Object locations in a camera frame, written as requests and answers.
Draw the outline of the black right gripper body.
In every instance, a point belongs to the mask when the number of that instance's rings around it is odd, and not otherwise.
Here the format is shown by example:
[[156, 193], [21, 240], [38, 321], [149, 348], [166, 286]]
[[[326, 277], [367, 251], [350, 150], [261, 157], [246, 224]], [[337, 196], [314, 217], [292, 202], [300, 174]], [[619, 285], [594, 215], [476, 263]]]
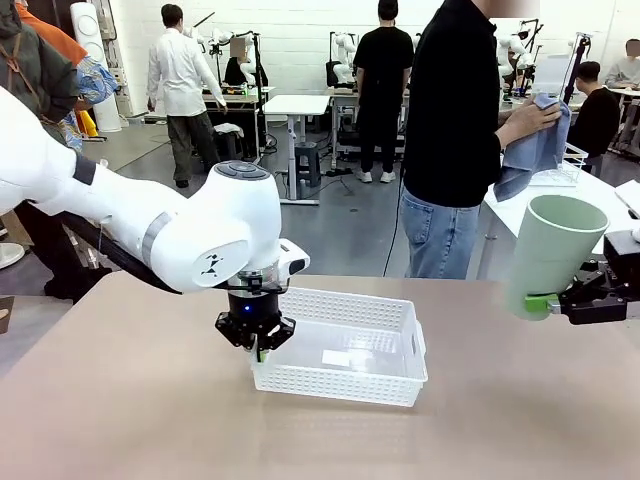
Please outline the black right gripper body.
[[612, 269], [606, 270], [608, 301], [607, 320], [640, 319], [640, 283], [621, 277]]

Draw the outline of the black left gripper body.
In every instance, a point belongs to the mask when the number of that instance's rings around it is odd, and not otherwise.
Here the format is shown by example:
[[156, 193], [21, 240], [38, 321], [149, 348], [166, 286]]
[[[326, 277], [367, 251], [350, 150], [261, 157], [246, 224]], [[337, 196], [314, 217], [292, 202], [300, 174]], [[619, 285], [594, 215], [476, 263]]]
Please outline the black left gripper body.
[[278, 295], [269, 293], [241, 297], [238, 292], [232, 292], [228, 295], [228, 300], [229, 311], [234, 313], [243, 312], [246, 315], [251, 315], [261, 323], [262, 333], [259, 340], [260, 346], [263, 346], [265, 337], [279, 325], [282, 318]]

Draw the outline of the light green cup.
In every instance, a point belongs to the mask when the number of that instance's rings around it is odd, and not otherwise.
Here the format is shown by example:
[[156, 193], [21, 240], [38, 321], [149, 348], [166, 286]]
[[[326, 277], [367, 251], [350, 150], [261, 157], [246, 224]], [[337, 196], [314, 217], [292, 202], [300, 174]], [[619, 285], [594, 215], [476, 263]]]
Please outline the light green cup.
[[608, 227], [607, 215], [584, 200], [561, 195], [531, 199], [505, 282], [506, 308], [524, 320], [547, 318], [547, 304], [533, 312], [525, 299], [565, 291]]

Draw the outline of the white perforated plastic basket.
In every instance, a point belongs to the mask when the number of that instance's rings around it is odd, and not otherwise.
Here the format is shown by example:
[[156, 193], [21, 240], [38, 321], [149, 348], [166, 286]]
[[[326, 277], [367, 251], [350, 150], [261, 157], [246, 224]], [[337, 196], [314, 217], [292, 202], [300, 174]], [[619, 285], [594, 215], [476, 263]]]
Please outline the white perforated plastic basket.
[[251, 363], [258, 390], [412, 407], [428, 380], [427, 348], [408, 300], [291, 288], [294, 335]]

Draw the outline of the blue cleaning cloth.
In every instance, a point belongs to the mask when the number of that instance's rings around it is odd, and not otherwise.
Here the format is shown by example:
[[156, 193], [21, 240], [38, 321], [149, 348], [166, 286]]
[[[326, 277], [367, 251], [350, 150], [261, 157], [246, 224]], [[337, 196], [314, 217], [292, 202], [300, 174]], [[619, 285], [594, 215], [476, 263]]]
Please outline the blue cleaning cloth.
[[543, 111], [558, 105], [561, 116], [553, 126], [519, 139], [506, 148], [499, 179], [493, 185], [498, 202], [514, 198], [528, 187], [535, 174], [556, 170], [563, 161], [571, 125], [569, 107], [558, 97], [547, 93], [537, 94], [534, 104]]

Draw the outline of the person's right forearm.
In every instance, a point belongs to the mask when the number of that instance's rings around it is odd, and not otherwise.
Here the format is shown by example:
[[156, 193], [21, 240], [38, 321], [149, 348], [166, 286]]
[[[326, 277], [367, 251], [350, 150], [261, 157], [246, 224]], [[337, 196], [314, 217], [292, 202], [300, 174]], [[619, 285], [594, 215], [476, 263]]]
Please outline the person's right forearm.
[[517, 120], [507, 119], [495, 132], [500, 148], [504, 150], [508, 145], [520, 138], [520, 125]]

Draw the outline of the person's right hand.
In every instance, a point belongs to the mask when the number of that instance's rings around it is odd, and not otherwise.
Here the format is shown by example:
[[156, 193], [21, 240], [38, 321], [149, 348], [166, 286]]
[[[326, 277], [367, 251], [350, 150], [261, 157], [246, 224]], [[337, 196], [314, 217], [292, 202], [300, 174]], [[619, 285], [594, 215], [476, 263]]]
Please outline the person's right hand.
[[553, 103], [540, 107], [535, 103], [522, 106], [509, 118], [513, 138], [519, 140], [553, 126], [562, 116], [562, 107]]

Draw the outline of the grey plastic stool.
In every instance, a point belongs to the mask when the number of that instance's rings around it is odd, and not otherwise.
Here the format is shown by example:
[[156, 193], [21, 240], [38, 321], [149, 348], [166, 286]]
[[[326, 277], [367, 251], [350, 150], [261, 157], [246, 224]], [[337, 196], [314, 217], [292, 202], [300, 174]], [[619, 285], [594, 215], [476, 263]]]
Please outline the grey plastic stool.
[[295, 145], [294, 154], [298, 180], [306, 182], [310, 188], [319, 187], [322, 174], [318, 144], [299, 142]]

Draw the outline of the dark chair with white cloth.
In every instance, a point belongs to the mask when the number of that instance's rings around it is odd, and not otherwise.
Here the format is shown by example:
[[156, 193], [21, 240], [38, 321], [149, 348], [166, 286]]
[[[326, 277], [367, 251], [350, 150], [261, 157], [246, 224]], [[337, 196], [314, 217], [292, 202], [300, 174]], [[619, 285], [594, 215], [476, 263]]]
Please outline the dark chair with white cloth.
[[232, 123], [222, 123], [214, 126], [214, 132], [221, 161], [245, 158], [245, 135], [241, 127]]

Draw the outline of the person in grey sweater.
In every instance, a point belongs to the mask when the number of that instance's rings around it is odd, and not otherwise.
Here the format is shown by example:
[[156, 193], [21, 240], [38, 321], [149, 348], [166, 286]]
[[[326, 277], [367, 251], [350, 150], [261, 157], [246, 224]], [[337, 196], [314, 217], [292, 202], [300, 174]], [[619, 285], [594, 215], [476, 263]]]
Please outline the person in grey sweater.
[[640, 89], [640, 39], [626, 42], [626, 56], [615, 62], [605, 77], [610, 89]]

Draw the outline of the white standing desk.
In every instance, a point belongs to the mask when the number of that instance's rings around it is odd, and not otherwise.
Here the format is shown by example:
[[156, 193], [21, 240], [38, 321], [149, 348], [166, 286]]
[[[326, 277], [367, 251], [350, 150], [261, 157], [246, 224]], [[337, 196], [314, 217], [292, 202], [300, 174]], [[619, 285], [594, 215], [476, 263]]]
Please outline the white standing desk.
[[277, 95], [264, 105], [266, 116], [277, 115], [287, 118], [288, 139], [288, 164], [287, 177], [289, 187], [284, 198], [280, 199], [282, 205], [318, 206], [318, 200], [299, 199], [297, 188], [295, 145], [296, 124], [300, 124], [301, 141], [306, 141], [306, 127], [304, 119], [309, 116], [321, 116], [325, 113], [330, 97], [327, 95]]

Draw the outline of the person black shirt blue jeans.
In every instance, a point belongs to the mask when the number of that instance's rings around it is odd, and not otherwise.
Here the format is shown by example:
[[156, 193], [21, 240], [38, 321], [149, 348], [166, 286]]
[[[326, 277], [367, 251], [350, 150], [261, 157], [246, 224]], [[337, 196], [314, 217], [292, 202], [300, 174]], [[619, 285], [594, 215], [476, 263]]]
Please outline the person black shirt blue jeans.
[[500, 174], [496, 27], [515, 0], [444, 0], [410, 79], [400, 218], [410, 278], [464, 279], [481, 203]]

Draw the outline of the white floor fan base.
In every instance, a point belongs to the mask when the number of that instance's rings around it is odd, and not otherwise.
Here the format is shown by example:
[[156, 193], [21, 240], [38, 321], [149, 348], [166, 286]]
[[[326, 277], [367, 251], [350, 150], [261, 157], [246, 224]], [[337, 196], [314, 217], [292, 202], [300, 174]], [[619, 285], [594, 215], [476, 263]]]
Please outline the white floor fan base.
[[0, 270], [16, 264], [24, 255], [23, 246], [12, 242], [0, 243]]

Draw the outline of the man in white coat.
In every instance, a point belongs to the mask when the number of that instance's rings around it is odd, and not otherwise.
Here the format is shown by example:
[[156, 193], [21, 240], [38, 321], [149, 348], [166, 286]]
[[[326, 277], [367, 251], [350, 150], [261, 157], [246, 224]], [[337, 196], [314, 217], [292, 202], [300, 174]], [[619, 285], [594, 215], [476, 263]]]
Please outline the man in white coat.
[[161, 16], [165, 32], [149, 50], [147, 109], [154, 111], [158, 101], [164, 105], [175, 162], [174, 182], [185, 189], [192, 177], [194, 149], [206, 169], [219, 162], [203, 88], [210, 90], [222, 109], [227, 104], [197, 40], [184, 31], [182, 9], [165, 4]]

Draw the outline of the grey frame workbench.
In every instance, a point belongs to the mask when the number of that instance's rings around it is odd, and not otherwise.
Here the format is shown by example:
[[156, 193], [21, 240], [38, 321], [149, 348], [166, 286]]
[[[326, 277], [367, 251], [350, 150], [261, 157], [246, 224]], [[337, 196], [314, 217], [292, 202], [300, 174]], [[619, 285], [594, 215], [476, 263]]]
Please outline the grey frame workbench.
[[[357, 93], [348, 88], [328, 87], [325, 91], [329, 97], [329, 106], [331, 108], [331, 157], [330, 166], [332, 169], [338, 167], [338, 161], [344, 159], [348, 154], [359, 153], [360, 148], [356, 145], [342, 145], [339, 142], [339, 131], [341, 117], [351, 113], [353, 117], [357, 114]], [[401, 113], [398, 119], [398, 137], [396, 141], [395, 153], [397, 155], [404, 153], [404, 132], [406, 130], [406, 120], [409, 110], [409, 91], [403, 94], [403, 103]]]

